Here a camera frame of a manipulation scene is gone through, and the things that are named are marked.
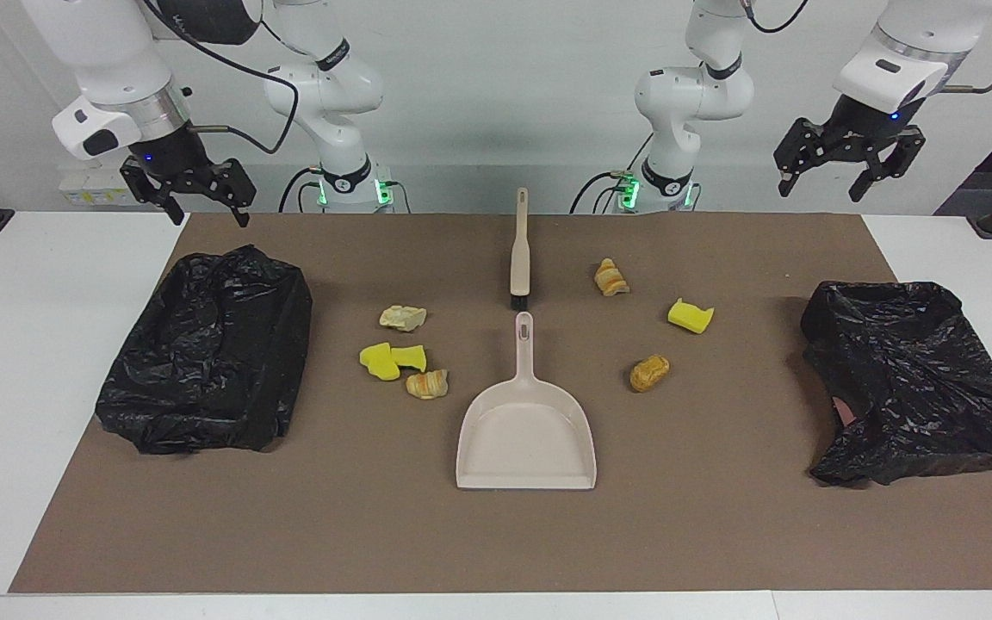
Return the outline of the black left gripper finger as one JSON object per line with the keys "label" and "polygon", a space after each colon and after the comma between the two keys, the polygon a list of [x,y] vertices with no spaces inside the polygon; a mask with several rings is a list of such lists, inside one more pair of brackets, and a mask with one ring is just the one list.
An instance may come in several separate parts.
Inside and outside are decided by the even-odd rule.
{"label": "black left gripper finger", "polygon": [[875,183],[887,177],[899,179],[904,176],[925,145],[926,137],[920,128],[905,128],[889,138],[858,137],[853,140],[857,154],[865,161],[865,171],[859,173],[851,185],[849,197],[854,202],[861,202]]}
{"label": "black left gripper finger", "polygon": [[796,119],[774,150],[779,195],[787,197],[799,177],[830,160],[832,131],[809,119]]}

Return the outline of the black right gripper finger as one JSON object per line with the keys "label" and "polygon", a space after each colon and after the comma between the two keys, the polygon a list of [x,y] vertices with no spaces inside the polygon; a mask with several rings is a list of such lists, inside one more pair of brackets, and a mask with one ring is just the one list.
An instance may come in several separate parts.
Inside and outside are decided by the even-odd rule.
{"label": "black right gripper finger", "polygon": [[123,161],[121,177],[129,191],[133,193],[135,201],[161,209],[169,217],[170,222],[177,226],[182,225],[185,213],[177,200],[171,196],[171,186],[168,182],[153,184],[137,158],[126,158]]}
{"label": "black right gripper finger", "polygon": [[248,227],[251,223],[249,208],[256,197],[256,185],[236,158],[209,165],[204,187],[204,195],[209,200],[225,205],[239,227]]}

